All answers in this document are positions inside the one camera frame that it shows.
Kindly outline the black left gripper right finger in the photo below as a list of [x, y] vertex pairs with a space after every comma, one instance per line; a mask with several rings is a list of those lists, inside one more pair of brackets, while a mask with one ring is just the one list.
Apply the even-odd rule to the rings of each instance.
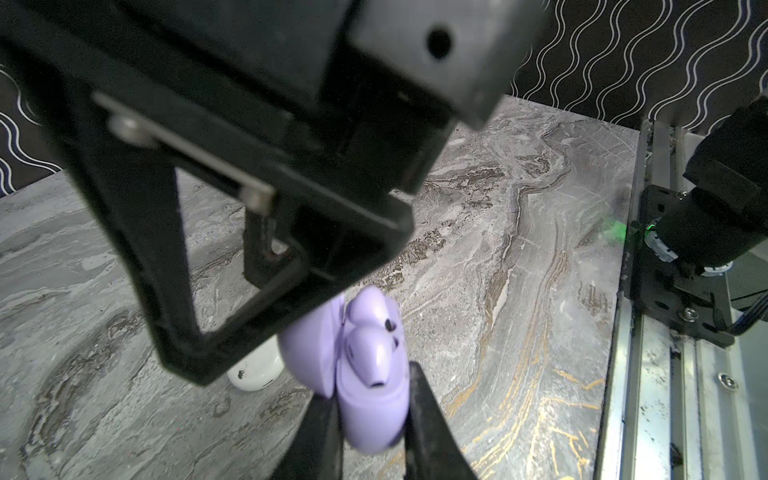
[[405, 423], [405, 479], [476, 479], [455, 442], [426, 374], [409, 362], [410, 400]]

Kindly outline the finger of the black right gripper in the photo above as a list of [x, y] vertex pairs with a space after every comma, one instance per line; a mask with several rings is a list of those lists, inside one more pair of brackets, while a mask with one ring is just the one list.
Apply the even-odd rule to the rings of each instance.
[[[28, 83], [69, 175], [119, 253], [158, 357], [198, 385], [397, 256], [411, 208], [343, 193], [284, 150], [34, 11], [1, 15], [1, 53]], [[257, 294], [224, 323], [197, 321], [177, 172], [230, 196], [266, 188], [246, 216], [247, 279]]]

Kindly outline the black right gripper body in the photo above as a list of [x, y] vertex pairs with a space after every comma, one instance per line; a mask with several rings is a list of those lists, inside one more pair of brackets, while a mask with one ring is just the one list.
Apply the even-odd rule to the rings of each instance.
[[174, 45], [295, 109], [311, 149], [417, 190], [456, 122], [479, 129], [536, 37], [538, 1], [127, 1]]

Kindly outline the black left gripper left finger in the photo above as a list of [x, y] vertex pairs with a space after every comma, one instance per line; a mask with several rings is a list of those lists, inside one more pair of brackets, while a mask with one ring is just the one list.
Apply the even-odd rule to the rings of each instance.
[[314, 394], [270, 479], [341, 479], [343, 445], [336, 399]]

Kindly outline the purple earbud charging case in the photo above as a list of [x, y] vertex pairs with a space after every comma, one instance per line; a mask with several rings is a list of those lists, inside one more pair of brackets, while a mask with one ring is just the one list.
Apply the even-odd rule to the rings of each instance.
[[390, 332], [398, 346], [389, 382], [365, 387], [346, 355], [346, 337], [363, 326], [348, 320], [350, 301], [342, 294], [334, 297], [293, 322], [277, 340], [294, 378], [312, 392], [336, 399], [347, 442], [362, 454], [375, 455], [399, 441], [408, 414], [410, 375], [404, 327], [400, 316], [400, 328]]

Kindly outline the white earbud charging case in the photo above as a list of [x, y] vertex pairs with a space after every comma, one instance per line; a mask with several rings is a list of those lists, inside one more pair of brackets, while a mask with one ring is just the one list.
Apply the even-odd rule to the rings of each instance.
[[227, 378], [235, 388], [255, 392], [274, 382], [283, 369], [277, 336], [272, 336], [230, 368]]

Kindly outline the purple earbud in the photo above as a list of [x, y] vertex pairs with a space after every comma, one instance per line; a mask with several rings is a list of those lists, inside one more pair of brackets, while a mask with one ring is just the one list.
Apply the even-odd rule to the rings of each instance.
[[356, 325], [377, 325], [389, 332], [401, 326], [396, 302], [375, 285], [362, 288], [349, 302], [347, 317]]
[[362, 384], [383, 387], [389, 382], [398, 341], [384, 327], [363, 325], [346, 337], [348, 361]]

